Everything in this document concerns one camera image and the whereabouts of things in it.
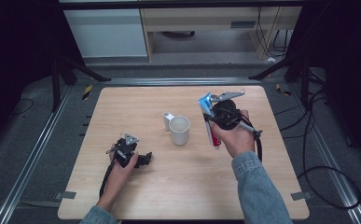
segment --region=wooden table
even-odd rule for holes
[[[140,139],[139,154],[153,152],[148,166],[136,169],[112,210],[118,219],[243,219],[231,156],[224,144],[209,145],[198,99],[206,92],[245,91],[234,98],[247,108],[258,130],[263,130],[263,165],[281,192],[290,216],[308,217],[291,161],[262,87],[115,87],[102,90],[66,191],[75,199],[62,199],[58,216],[81,219],[96,204],[104,172],[105,152],[122,133]],[[187,116],[189,141],[181,147],[165,131],[163,112]]]

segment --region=cable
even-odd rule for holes
[[[102,181],[102,185],[101,188],[99,189],[99,198],[102,197],[102,195],[104,194],[104,189],[107,183],[107,179],[110,176],[111,171],[113,170],[114,164],[117,161],[113,158],[110,162],[110,165],[107,167],[106,173],[104,174],[104,181]]]
[[[268,56],[272,57],[272,58],[282,56],[282,55],[276,55],[276,54],[270,53],[269,47],[267,46],[267,41],[266,41],[265,36],[264,36],[264,32],[262,31],[262,26],[261,26],[260,20],[261,20],[261,7],[258,7],[256,36],[257,36],[257,40],[258,40],[259,44],[261,45],[262,49],[264,50],[264,53],[267,54]],[[263,42],[261,41],[261,39],[258,36],[258,27],[259,27],[259,30],[261,31],[261,35],[262,35],[262,38],[264,40]]]
[[[11,115],[20,115],[20,114],[23,114],[23,113],[25,113],[26,111],[28,111],[28,110],[30,110],[31,108],[32,108],[32,106],[33,106],[33,100],[31,100],[31,99],[29,99],[29,98],[22,98],[22,99],[20,99],[20,101],[29,101],[31,104],[29,105],[29,107],[28,108],[26,108],[25,110],[23,110],[23,111],[21,111],[21,112],[17,112],[17,113],[12,113]]]
[[[276,32],[276,35],[275,37],[273,38],[273,49],[276,50],[276,51],[279,51],[279,52],[282,52],[282,57],[285,56],[285,54],[287,53],[287,49],[288,49],[288,46],[287,46],[287,37],[288,37],[288,30],[285,30],[285,43],[282,47],[278,47],[275,45],[276,43],[276,40],[278,39],[278,36],[280,34],[280,30],[278,30]]]
[[[313,103],[316,102],[316,101],[322,100],[322,99],[326,99],[326,97],[320,97],[320,98],[318,98],[318,99],[316,99],[316,100],[313,100]],[[293,107],[291,107],[291,108],[289,108],[289,109],[286,109],[286,110],[284,110],[284,111],[278,112],[278,113],[276,113],[275,115],[281,114],[281,113],[283,113],[283,112],[285,112],[285,111],[289,111],[289,110],[294,109],[294,108],[297,108],[297,107],[299,107],[299,106],[300,106],[300,105],[293,106]],[[284,128],[282,128],[282,129],[280,129],[280,131],[287,130],[287,129],[292,128],[292,127],[296,126],[297,124],[299,124],[299,123],[303,120],[303,118],[305,118],[305,116],[308,114],[308,112],[309,112],[309,110],[306,110],[305,113],[302,115],[302,117],[299,118],[295,123],[290,124],[290,125],[288,125],[287,127],[284,127]]]
[[[311,132],[311,130],[313,129],[314,127],[314,117],[313,117],[313,124],[311,125],[311,128],[308,130],[307,134]],[[287,137],[282,137],[283,139],[290,139],[290,138],[299,138],[299,137],[303,137],[304,134],[302,135],[297,135],[297,136],[287,136]]]
[[[244,114],[241,113],[241,117],[242,117],[242,121],[245,122],[247,125],[249,125],[250,127],[253,127],[252,122],[250,121],[250,119],[245,116]],[[262,144],[261,144],[261,136],[262,131],[254,131],[253,135],[255,137],[255,141],[256,141],[256,145],[257,145],[257,156],[259,158],[259,160],[262,162]]]
[[[307,122],[307,125],[305,126],[305,131],[304,131],[304,135],[303,135],[303,143],[302,143],[302,169],[303,169],[303,172],[298,175],[298,179],[300,179],[301,177],[305,177],[305,180],[308,184],[308,186],[311,188],[311,190],[313,191],[313,193],[315,195],[317,195],[320,199],[322,199],[324,202],[328,203],[329,205],[335,207],[335,208],[338,208],[338,209],[341,209],[341,210],[348,210],[348,209],[354,209],[356,208],[360,203],[361,203],[361,191],[360,189],[357,187],[357,185],[355,184],[355,182],[348,176],[346,175],[344,172],[338,170],[338,169],[335,169],[333,167],[329,167],[329,166],[314,166],[314,167],[311,167],[309,169],[306,169],[306,136],[307,136],[307,132],[308,132],[308,126],[309,126],[309,123],[311,122],[312,120],[312,106],[313,106],[313,99],[316,95],[322,93],[323,91],[320,90],[318,91],[317,93],[315,93],[310,102],[309,102],[309,108],[311,110],[311,113],[309,115],[309,118],[308,118],[308,122]],[[308,173],[310,171],[313,171],[313,170],[318,170],[318,169],[327,169],[327,170],[332,170],[334,172],[337,172],[341,175],[343,175],[352,185],[353,185],[353,188],[356,190],[356,198],[357,198],[357,201],[355,204],[353,205],[350,205],[350,206],[342,206],[342,205],[338,205],[336,203],[333,203],[331,202],[329,199],[323,197],[311,184],[311,181],[308,177]]]

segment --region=gray sleeve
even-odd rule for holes
[[[103,208],[94,205],[80,222],[81,224],[117,224],[117,220]]]
[[[256,153],[244,152],[232,161],[245,223],[292,223],[285,202]]]

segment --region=person's right hand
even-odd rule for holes
[[[114,153],[110,153],[110,160],[113,160]],[[119,162],[116,162],[111,170],[109,177],[107,178],[107,184],[105,186],[104,194],[99,199],[98,205],[107,212],[111,212],[116,198],[119,196],[121,190],[128,182],[129,177],[134,170],[134,166],[137,163],[138,154],[135,152],[127,166],[122,167]]]
[[[242,110],[247,118],[249,113],[247,110]],[[255,151],[255,139],[251,132],[242,128],[240,125],[232,130],[222,130],[216,123],[210,122],[212,131],[224,142],[227,151],[232,158],[246,151]]]

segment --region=floor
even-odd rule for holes
[[[283,53],[285,31],[281,31],[269,52],[276,62]],[[77,72],[77,84],[64,86],[62,95],[67,101],[60,114],[52,114],[50,78],[31,83],[25,88],[8,125],[0,134],[0,214],[8,223],[78,223],[79,220],[60,220],[57,210],[60,200],[57,192],[65,190],[72,172],[88,122],[99,97],[106,86],[118,85],[196,85],[213,80],[213,84],[261,85],[266,90],[272,110],[280,128],[301,118],[299,83],[285,83],[285,68],[261,81],[249,80],[274,62],[259,60],[247,32],[202,32],[194,36],[176,33],[159,33],[150,63],[114,63],[100,66],[90,64],[90,69],[114,81],[103,84]],[[93,84],[88,100],[82,100],[86,86]],[[320,86],[311,85],[316,92]],[[348,174],[361,190],[361,150],[346,145],[346,134],[325,99],[316,102],[314,125],[307,135],[308,165],[331,165]],[[49,123],[53,116],[57,122]],[[290,159],[297,174],[302,172],[302,137],[306,119],[294,128],[282,132]],[[49,139],[42,139],[46,133]],[[28,160],[34,156],[35,161]],[[25,170],[25,164],[32,164]],[[313,172],[312,185],[334,203],[354,202],[354,189],[348,181],[332,172]],[[311,191],[306,181],[299,180],[304,191]],[[361,206],[344,211],[314,197],[307,201],[311,215],[295,223],[361,223]],[[16,207],[4,209],[6,200],[19,201]]]

